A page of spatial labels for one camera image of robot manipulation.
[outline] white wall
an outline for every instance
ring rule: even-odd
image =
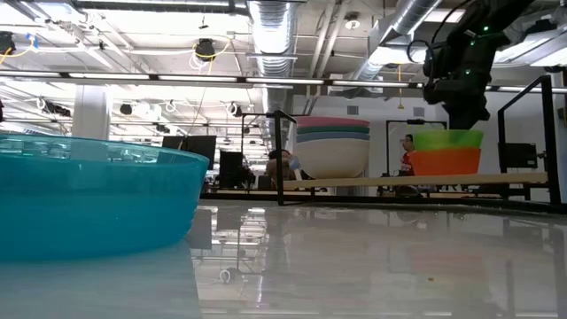
[[[485,132],[482,144],[482,155],[478,172],[480,174],[500,173],[498,162],[498,125],[497,111],[506,104],[515,93],[486,93],[486,108],[491,113],[489,121],[481,121],[475,129]],[[293,99],[294,112],[303,110],[305,97],[295,96]],[[385,121],[414,119],[413,107],[425,108],[425,120],[447,121],[448,117],[440,105],[427,105],[421,98],[404,98],[404,109],[399,109],[400,101],[392,98],[384,101],[382,98],[356,98],[346,100],[342,97],[319,97],[312,112],[314,116],[333,116],[355,118],[370,121],[370,158],[369,176],[379,177],[386,172],[385,158]],[[359,115],[346,115],[347,105],[358,105]],[[400,168],[400,140],[407,133],[415,133],[420,128],[410,128],[405,124],[390,126],[390,173]],[[543,134],[543,118],[541,117],[541,95],[529,94],[506,111],[506,134],[509,143],[535,143],[538,152],[545,149]],[[543,162],[538,163],[537,171],[543,171]],[[534,200],[548,200],[547,190],[532,192]]]

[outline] ceiling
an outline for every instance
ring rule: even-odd
[[[444,1],[439,6],[443,10],[453,8],[460,1]],[[80,35],[84,45],[77,45],[75,37],[61,31],[41,19],[31,19],[30,11],[21,9],[16,1],[0,3],[0,31],[15,34],[15,53],[24,52],[35,35],[36,48],[18,58],[7,58],[0,70],[43,70],[67,72],[110,72],[110,73],[149,73],[149,74],[222,74],[259,76],[255,58],[247,57],[254,52],[252,26],[250,20],[242,15],[203,14],[186,12],[137,12],[89,10],[90,20],[85,24],[75,24],[74,34]],[[327,0],[308,0],[299,4],[294,30],[294,77],[304,77],[310,67],[316,44],[318,19],[327,6]],[[355,71],[367,54],[367,39],[378,19],[392,14],[396,1],[350,0],[346,3],[347,12],[358,12],[360,27],[347,29],[341,25],[333,46],[324,76],[348,74]],[[557,6],[557,1],[535,1],[526,13],[541,12]],[[52,20],[69,19],[65,10],[47,11]],[[439,26],[437,22],[424,22],[416,32],[416,37],[429,36]],[[192,48],[199,38],[214,40],[217,52],[224,51],[211,64],[200,65],[193,59]],[[104,47],[100,50],[99,42]],[[522,65],[500,65],[493,70],[495,82],[508,85],[522,85],[542,73],[541,68]],[[421,82],[424,77],[421,66],[400,65],[399,68],[383,68],[380,72],[385,80]],[[178,126],[179,134],[206,134],[207,128],[191,127],[193,123],[227,124],[228,128],[209,127],[209,134],[219,136],[238,136],[240,129],[235,124],[240,119],[227,112],[232,103],[240,105],[248,112],[263,113],[262,89],[215,88],[215,87],[153,87],[136,85],[109,85],[114,98],[113,120],[149,120],[148,114],[120,114],[120,105],[135,104],[140,101],[161,106],[161,118],[165,121],[186,122]],[[36,99],[44,98],[73,110],[75,85],[71,83],[5,82],[0,85],[0,98],[5,105],[6,118],[43,119],[57,115],[42,113],[37,108]],[[247,118],[250,124],[260,124],[264,119]],[[43,124],[37,129],[51,130],[53,134],[71,130],[70,124]],[[14,124],[4,124],[4,130],[18,131]],[[252,127],[250,137],[260,138],[262,129]],[[112,139],[159,144],[162,133],[151,125],[113,126]]]

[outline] white column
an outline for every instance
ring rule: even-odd
[[[562,74],[551,75],[551,84],[554,88],[562,87]],[[557,145],[557,170],[559,174],[559,189],[561,191],[562,203],[567,203],[567,105],[563,94],[555,94],[553,98],[555,109],[555,143]],[[563,109],[563,116],[559,116],[558,110]]]
[[[73,136],[107,140],[112,111],[113,99],[106,86],[77,85]]]

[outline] computer monitor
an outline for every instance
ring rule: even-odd
[[[214,167],[216,136],[165,136],[161,146],[203,155],[209,158],[208,169]]]

